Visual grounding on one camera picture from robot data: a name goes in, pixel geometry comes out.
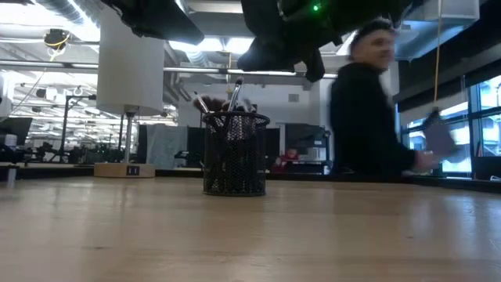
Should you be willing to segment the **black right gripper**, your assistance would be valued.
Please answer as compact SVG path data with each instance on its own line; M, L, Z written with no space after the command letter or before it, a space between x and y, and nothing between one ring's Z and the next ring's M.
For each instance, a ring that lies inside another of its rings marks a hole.
M311 83L325 74L319 48L337 36L383 17L398 24L411 0L240 0L247 28L255 35L237 60L243 71L293 70L306 67ZM307 35L297 35L300 30Z

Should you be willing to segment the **makeup brush Solve print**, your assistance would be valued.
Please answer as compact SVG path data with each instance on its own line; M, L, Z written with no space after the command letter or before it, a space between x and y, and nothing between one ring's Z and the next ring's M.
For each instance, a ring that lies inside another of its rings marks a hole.
M243 85L243 77L238 77L236 79L235 87L232 91L228 111L234 111L242 85Z

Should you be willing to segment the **long thin black makeup brush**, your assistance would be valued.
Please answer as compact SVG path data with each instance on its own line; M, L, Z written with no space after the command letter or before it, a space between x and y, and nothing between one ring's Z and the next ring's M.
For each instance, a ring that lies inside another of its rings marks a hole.
M196 109L198 109L202 114L209 114L211 98L210 96L200 95L198 92L194 92L195 100L193 101L193 105Z

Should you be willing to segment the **white shade table lamp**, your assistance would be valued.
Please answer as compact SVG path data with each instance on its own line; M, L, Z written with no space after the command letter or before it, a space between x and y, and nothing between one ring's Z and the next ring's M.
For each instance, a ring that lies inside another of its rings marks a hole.
M124 160L95 164L94 176L153 178L151 164L130 162L132 124L135 117L158 115L163 109L164 42L134 35L108 6L100 14L100 23L96 107L124 115L127 127Z

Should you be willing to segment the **long ceiling light tube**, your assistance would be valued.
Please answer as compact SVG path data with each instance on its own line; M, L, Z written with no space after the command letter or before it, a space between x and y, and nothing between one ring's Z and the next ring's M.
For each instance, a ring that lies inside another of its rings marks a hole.
M188 74L223 74L223 75L254 75L254 76L276 76L276 77L297 77L305 78L305 72L289 71L244 71L240 69L210 68L210 67L164 67L164 72L168 73L188 73Z

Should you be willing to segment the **person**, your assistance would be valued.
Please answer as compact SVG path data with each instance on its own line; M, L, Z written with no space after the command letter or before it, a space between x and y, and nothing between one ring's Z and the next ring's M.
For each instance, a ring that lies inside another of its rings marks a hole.
M272 165L271 173L281 174L286 171L286 166L299 159L297 149L289 148L285 154L278 156Z
M333 170L399 178L426 172L447 158L402 144L394 110L380 80L395 55L395 30L385 20L360 28L350 44L349 62L330 88Z

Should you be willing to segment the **yellow-black ceiling device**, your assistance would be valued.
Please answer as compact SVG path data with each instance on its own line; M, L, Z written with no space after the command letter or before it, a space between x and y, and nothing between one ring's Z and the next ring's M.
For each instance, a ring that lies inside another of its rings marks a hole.
M62 29L50 29L48 33L44 35L44 44L53 50L60 51L63 50L70 40L71 33Z

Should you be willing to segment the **grey-green partition cloth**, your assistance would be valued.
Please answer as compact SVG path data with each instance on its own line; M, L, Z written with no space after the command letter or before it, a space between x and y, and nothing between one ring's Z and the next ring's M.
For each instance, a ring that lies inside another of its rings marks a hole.
M173 170L175 155L187 148L188 128L162 124L146 126L146 163L155 169Z

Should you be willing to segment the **black partition panel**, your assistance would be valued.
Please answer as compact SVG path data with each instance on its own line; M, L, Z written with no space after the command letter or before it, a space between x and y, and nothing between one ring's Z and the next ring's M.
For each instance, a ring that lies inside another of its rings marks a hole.
M202 168L204 162L205 128L188 127L187 150L189 156L186 161L188 168Z

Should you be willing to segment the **black tripod stand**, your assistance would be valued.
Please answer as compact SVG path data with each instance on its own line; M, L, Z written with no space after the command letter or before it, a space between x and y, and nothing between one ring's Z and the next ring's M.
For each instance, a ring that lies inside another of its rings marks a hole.
M81 101L82 99L96 100L96 95L87 95L87 96L70 95L70 96L66 96L65 105L64 105L63 129L62 129L62 135L61 135L61 143L60 143L59 151L58 151L60 164L63 163L63 157L64 157L64 153L65 153L64 148L65 148L66 135L67 135L67 119L68 119L69 110L71 108L70 101L72 99L76 99L77 101Z

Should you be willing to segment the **black background robot equipment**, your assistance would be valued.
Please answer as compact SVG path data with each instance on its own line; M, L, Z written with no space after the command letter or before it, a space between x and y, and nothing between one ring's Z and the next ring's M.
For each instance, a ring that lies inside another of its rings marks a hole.
M34 132L27 137L23 148L27 151L27 161L32 163L93 165L115 162L123 156L113 136L100 139L81 133L67 134L63 139L57 132L44 135Z

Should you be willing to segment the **person's dark handheld item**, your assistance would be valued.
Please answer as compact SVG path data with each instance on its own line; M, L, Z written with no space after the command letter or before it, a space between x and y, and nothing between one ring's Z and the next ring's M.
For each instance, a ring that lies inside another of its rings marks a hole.
M427 149L441 157L450 157L458 150L450 127L445 123L437 107L434 107L423 123Z

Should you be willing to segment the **dark computer monitor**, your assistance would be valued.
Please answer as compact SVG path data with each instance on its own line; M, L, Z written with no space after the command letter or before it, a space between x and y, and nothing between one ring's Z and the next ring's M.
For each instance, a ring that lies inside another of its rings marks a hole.
M472 173L475 179L501 179L501 157L474 157Z
M0 118L0 133L15 135L17 137L16 145L23 146L32 121L32 117L2 117Z

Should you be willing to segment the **black machine frame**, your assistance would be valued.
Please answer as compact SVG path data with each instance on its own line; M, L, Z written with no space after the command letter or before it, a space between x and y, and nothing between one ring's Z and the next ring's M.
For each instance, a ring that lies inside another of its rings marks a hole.
M330 131L323 126L285 124L285 152L289 148L297 149L299 159L286 166L286 174L330 173Z

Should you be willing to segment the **black table edge rail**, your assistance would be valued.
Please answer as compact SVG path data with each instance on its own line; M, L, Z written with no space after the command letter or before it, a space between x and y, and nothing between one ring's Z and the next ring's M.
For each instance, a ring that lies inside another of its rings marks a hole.
M0 162L0 182L7 182L7 167L9 165L15 165L18 167L16 180L67 178L91 175L109 179L151 179L155 177L197 178L203 180L204 188L204 173L200 170L156 170L153 166L147 164L122 163L98 163L95 165L84 166L66 164L33 164L31 166L24 167L19 164ZM265 188L268 180L322 183L403 183L501 194L501 182L468 179L441 179L431 176L403 176L399 178L388 178L384 176L367 176L357 174L309 175L266 173Z

